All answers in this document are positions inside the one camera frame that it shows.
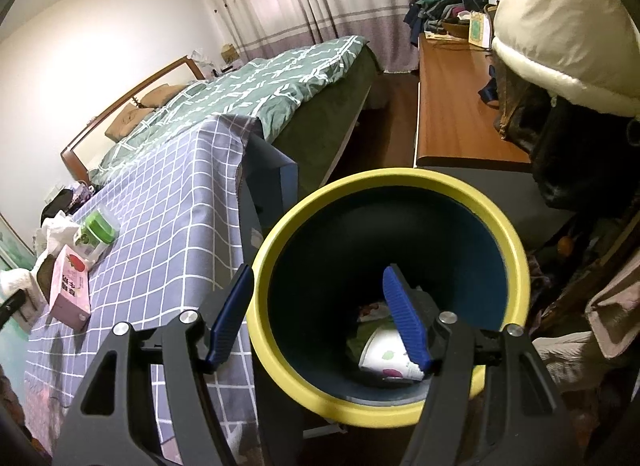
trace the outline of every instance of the floor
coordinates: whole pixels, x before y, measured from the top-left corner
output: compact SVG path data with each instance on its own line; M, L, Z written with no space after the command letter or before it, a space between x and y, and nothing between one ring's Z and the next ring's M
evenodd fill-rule
M383 74L388 103L381 110L364 110L330 181L361 171L412 167L418 103L418 76ZM323 426L323 419L306 412L307 428ZM411 437L413 427L389 430L349 428L305 441L301 466L395 466Z
M414 165L418 76L383 74L372 92L386 92L387 106L363 110L330 181L376 168Z

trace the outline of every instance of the white puffer jacket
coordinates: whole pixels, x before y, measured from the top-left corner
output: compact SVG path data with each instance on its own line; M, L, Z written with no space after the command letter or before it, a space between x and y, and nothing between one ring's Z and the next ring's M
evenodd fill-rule
M569 102L640 115L640 35L620 0L501 0L493 48Z

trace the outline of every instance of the plaid tablecloth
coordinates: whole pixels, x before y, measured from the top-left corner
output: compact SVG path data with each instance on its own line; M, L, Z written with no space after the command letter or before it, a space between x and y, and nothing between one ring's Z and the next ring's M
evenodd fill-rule
M45 311L31 332L26 363L28 428L51 451L92 358L118 321L136 329L167 323L225 287L242 263L238 189L253 119L212 115L114 178L75 215L98 204L121 223L120 236L92 269L92 316L84 331ZM162 367L152 370L165 454L176 460ZM261 464L251 352L242 325L228 362L207 378L232 451Z

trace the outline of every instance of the pink box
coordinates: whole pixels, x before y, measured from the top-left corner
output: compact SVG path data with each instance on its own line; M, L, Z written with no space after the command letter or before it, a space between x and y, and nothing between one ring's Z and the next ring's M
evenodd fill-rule
M62 248L53 266L49 311L56 320L77 331L91 316L86 266L68 245Z

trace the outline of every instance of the green lid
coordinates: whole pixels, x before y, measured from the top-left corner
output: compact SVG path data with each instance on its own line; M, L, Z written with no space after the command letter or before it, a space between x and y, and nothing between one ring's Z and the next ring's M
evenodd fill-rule
M84 225L88 227L102 243L113 243L116 239L115 227L111 226L98 210L89 213L84 220Z

